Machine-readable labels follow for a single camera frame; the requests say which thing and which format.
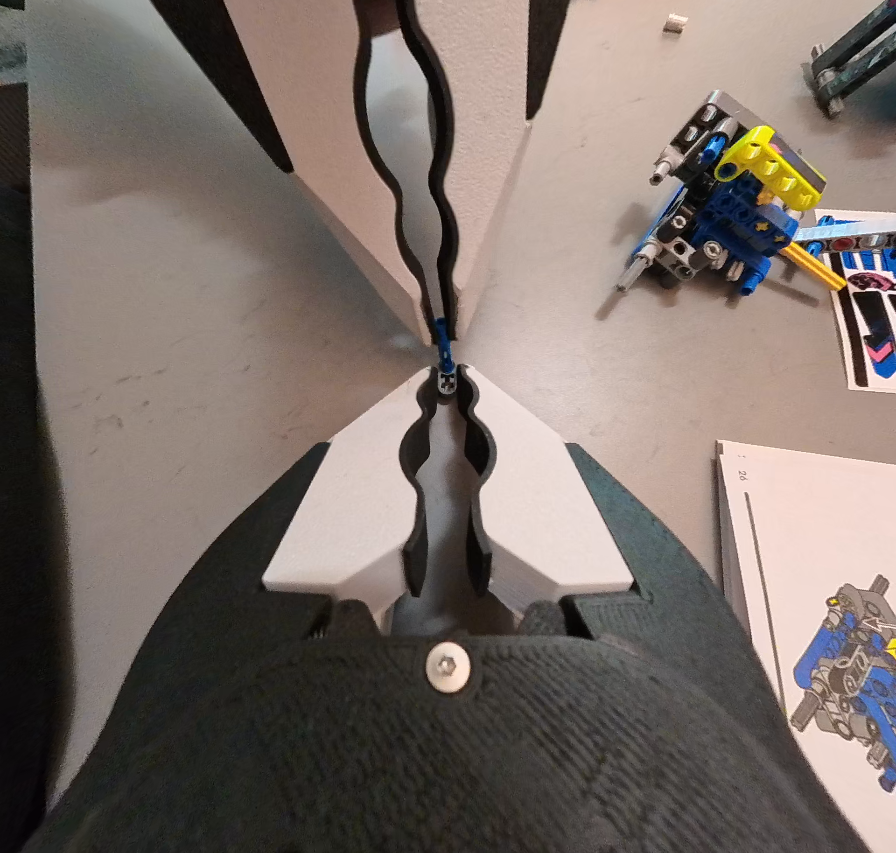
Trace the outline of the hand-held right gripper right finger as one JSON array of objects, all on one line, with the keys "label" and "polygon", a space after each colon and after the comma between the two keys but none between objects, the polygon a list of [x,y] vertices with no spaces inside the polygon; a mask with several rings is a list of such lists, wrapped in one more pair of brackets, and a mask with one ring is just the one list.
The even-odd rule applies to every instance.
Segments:
[{"label": "hand-held right gripper right finger", "polygon": [[627,592],[633,575],[564,438],[476,368],[458,367],[464,454],[476,472],[466,535],[479,597],[521,623],[540,602]]}]

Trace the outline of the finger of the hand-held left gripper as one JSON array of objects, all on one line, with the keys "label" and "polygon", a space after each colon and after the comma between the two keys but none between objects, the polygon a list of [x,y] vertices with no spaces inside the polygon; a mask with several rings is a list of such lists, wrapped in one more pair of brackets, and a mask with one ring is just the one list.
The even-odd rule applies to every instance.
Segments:
[{"label": "finger of the hand-held left gripper", "polygon": [[428,184],[442,221],[436,262],[450,338],[468,331],[531,135],[531,0],[398,0],[405,40],[430,87]]},{"label": "finger of the hand-held left gripper", "polygon": [[293,165],[288,173],[407,328],[434,342],[399,184],[366,111],[377,0],[223,0]]}]

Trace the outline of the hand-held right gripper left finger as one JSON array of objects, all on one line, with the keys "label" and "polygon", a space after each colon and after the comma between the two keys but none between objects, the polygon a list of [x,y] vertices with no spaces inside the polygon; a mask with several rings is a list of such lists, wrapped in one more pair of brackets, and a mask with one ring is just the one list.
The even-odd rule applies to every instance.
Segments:
[{"label": "hand-held right gripper left finger", "polygon": [[437,371],[425,368],[336,433],[263,574],[266,590],[362,602],[389,633],[418,597],[428,533],[418,473],[431,453]]}]

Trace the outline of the lego instruction booklet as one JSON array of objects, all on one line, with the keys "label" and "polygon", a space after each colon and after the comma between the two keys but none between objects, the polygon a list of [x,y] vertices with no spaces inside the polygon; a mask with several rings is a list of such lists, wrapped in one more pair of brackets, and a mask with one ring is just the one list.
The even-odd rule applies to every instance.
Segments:
[{"label": "lego instruction booklet", "polygon": [[725,596],[817,777],[871,851],[894,851],[894,466],[716,453]]}]

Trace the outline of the lego sticker sheet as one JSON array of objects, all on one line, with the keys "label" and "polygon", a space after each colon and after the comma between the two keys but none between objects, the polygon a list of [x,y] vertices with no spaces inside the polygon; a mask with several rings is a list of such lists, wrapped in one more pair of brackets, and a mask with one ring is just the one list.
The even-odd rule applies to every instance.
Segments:
[{"label": "lego sticker sheet", "polygon": [[847,279],[831,295],[847,387],[894,394],[894,236],[857,242],[834,258],[823,254],[823,260]]}]

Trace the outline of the grey lego beam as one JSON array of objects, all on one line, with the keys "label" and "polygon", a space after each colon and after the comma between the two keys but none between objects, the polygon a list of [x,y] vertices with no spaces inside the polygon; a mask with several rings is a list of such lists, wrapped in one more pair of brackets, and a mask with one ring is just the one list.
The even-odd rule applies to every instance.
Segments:
[{"label": "grey lego beam", "polygon": [[894,213],[876,213],[871,218],[831,219],[802,228],[794,241],[807,252],[815,247],[819,254],[883,250],[894,247]]}]

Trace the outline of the dark lego frame assembly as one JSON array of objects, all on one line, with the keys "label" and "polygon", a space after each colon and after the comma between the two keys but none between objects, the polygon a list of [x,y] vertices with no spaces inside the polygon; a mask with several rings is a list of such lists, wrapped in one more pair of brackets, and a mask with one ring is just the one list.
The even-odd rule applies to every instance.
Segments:
[{"label": "dark lego frame assembly", "polygon": [[814,45],[802,68],[815,104],[835,120],[845,100],[894,60],[895,0],[883,0],[830,47]]}]

